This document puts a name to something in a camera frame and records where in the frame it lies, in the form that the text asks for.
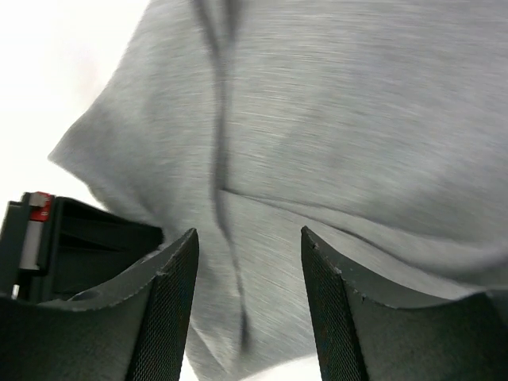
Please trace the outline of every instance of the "white background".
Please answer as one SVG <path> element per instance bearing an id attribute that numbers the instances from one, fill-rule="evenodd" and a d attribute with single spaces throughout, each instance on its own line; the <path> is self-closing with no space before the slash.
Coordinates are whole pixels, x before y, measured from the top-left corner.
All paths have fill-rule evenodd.
<path id="1" fill-rule="evenodd" d="M 0 217 L 9 200 L 46 191 L 99 206 L 46 157 L 113 74 L 148 0 L 0 1 Z M 317 359 L 251 381 L 318 381 Z M 195 381 L 185 360 L 181 381 Z"/>

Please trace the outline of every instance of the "gray cloth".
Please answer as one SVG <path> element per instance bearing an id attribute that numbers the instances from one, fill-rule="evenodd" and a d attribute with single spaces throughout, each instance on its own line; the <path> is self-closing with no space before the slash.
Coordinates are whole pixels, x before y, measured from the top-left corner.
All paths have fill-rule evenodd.
<path id="1" fill-rule="evenodd" d="M 508 2 L 203 1 L 152 0 L 51 155 L 114 213 L 198 229 L 200 380 L 314 353 L 304 225 L 430 294 L 506 284 Z"/>

